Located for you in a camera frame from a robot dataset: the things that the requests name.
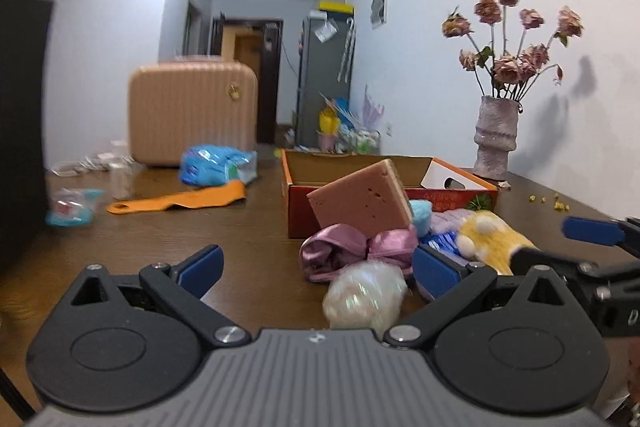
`pink satin eye mask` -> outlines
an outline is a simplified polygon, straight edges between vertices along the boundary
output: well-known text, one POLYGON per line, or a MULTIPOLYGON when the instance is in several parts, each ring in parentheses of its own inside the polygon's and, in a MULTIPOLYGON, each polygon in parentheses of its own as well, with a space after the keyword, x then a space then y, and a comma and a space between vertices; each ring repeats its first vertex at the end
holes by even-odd
POLYGON ((412 256, 417 247, 413 225, 379 233, 369 240, 350 225, 332 225, 302 244, 300 266, 311 282, 332 281, 342 268, 366 260, 394 264, 407 277, 413 273, 412 256))

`triangular cutout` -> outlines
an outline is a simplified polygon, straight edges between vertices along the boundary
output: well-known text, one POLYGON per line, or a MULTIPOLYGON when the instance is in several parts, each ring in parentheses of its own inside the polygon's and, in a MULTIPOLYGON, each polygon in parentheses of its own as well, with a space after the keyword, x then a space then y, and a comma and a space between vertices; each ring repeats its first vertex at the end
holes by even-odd
POLYGON ((107 302, 109 297, 104 291, 100 279, 97 277, 89 277, 71 301, 72 306, 84 306, 85 304, 95 304, 98 302, 107 302))
POLYGON ((558 295, 558 292, 556 292, 556 289, 549 279, 543 279, 542 277, 536 282, 528 300, 529 302, 551 304, 552 306, 564 305, 564 302, 562 302, 561 297, 558 295))

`pink sponge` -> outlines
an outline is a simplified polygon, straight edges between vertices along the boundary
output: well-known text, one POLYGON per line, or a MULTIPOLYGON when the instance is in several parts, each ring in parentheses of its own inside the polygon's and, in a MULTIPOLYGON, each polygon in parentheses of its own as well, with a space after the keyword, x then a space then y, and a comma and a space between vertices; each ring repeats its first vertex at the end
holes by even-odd
POLYGON ((370 239, 386 230, 407 229, 412 222, 411 206, 391 160, 329 183, 307 198, 323 229, 344 223, 370 239))

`black circular cover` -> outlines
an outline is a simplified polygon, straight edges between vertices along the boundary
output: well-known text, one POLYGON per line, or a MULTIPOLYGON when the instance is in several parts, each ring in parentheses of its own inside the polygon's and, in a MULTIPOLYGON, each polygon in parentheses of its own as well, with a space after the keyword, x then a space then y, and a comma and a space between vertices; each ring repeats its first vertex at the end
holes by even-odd
POLYGON ((458 320, 438 337, 434 359, 460 394, 516 415, 588 403, 609 368, 604 343, 583 311, 538 303, 458 320))
POLYGON ((200 364, 195 334, 171 317, 109 303, 82 308, 93 310, 81 317, 54 312, 27 354, 29 377, 46 402, 131 411, 173 394, 200 364))

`orange strap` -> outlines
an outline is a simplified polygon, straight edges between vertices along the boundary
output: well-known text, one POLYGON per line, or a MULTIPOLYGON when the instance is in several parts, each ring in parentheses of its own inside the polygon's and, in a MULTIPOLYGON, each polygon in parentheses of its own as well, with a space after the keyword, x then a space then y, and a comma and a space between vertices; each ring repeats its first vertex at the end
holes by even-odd
POLYGON ((223 187, 203 188, 170 194, 151 200, 118 201, 107 207, 111 214, 135 214, 137 212, 159 212, 174 206, 182 208, 207 208, 227 206, 234 201, 244 200, 244 184, 240 180, 231 180, 223 187))

